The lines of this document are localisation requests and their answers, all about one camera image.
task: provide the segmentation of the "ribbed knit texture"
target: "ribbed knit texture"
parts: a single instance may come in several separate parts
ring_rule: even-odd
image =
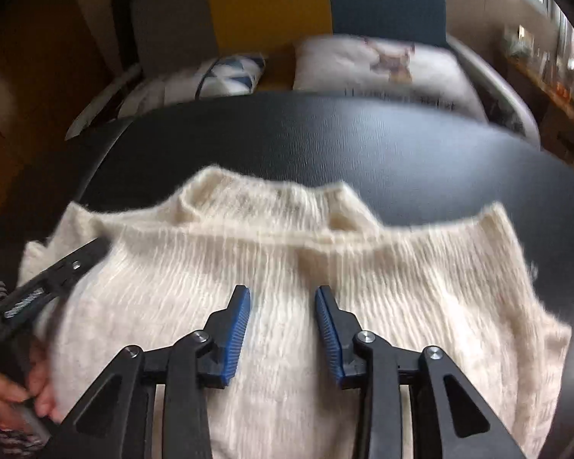
[[[357,392],[334,386],[313,315],[315,289],[330,285],[394,346],[443,347],[525,454],[542,448],[571,329],[536,299],[497,203],[460,222],[393,229],[345,184],[207,168],[153,208],[98,214],[71,203],[46,247],[28,244],[20,282],[99,234],[111,251],[77,284],[52,337],[63,412],[125,345],[173,344],[243,284],[253,307],[238,371],[207,392],[215,459],[349,458]]]

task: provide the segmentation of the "printed pillow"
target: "printed pillow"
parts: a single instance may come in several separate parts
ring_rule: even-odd
[[[230,55],[143,81],[124,100],[118,117],[137,116],[198,98],[253,93],[265,66],[261,54]]]
[[[294,90],[420,103],[487,122],[472,83],[447,50],[359,36],[318,36],[296,50]]]

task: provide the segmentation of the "finger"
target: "finger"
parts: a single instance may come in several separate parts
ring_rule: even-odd
[[[28,390],[36,397],[49,382],[49,364],[46,360],[37,362],[28,374]]]
[[[36,402],[34,403],[34,409],[38,417],[44,417],[51,414],[54,408],[55,398],[53,396],[53,387],[51,385],[47,385],[43,388],[40,394],[38,394]]]
[[[8,402],[0,400],[0,428],[3,430],[19,430],[29,433],[29,426],[20,413],[13,409]]]
[[[49,413],[49,417],[55,423],[61,423],[64,420],[64,418],[62,417],[62,414],[57,410],[57,407],[53,408],[53,410]]]
[[[44,350],[43,344],[39,339],[33,338],[30,343],[30,362],[37,364],[45,360],[47,360],[47,353]]]
[[[25,389],[13,383],[6,376],[0,374],[0,400],[6,402],[23,402],[29,398]]]

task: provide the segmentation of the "fabric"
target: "fabric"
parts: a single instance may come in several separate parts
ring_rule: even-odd
[[[89,102],[72,121],[64,139],[79,136],[87,128],[115,119],[121,104],[141,81],[142,69],[140,64],[136,63]]]
[[[459,222],[386,228],[344,183],[211,167],[156,207],[98,214],[71,203],[46,246],[26,247],[20,282],[100,234],[111,251],[77,284],[51,340],[61,412],[125,345],[172,345],[243,284],[253,306],[238,371],[207,392],[214,457],[350,457],[357,392],[334,386],[313,315],[314,291],[330,285],[394,346],[444,348],[530,459],[544,443],[571,329],[537,300],[499,203]]]
[[[317,36],[296,49],[294,90],[421,103],[480,122],[485,111],[447,50],[358,36]]]
[[[124,100],[118,118],[211,96],[253,93],[264,72],[261,54],[231,55],[204,62],[194,69],[158,76],[138,85]]]
[[[0,429],[0,451],[5,457],[33,457],[43,448],[43,442],[22,431]]]

